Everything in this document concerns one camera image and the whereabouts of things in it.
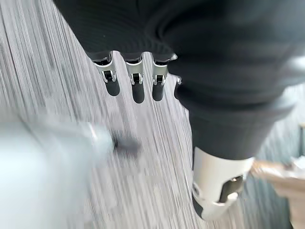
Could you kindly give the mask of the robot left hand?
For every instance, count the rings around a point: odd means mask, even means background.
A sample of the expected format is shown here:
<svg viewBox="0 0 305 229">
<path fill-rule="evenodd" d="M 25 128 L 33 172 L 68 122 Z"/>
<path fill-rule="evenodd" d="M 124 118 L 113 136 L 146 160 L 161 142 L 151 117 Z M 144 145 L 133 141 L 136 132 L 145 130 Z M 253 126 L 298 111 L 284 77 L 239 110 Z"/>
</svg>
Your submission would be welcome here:
<svg viewBox="0 0 305 229">
<path fill-rule="evenodd" d="M 153 56 L 153 98 L 168 73 L 189 111 L 192 201 L 212 220 L 237 200 L 262 143 L 294 106 L 285 89 L 305 81 L 302 0 L 56 0 L 111 95 L 112 51 L 143 100 L 141 54 Z"/>
</svg>

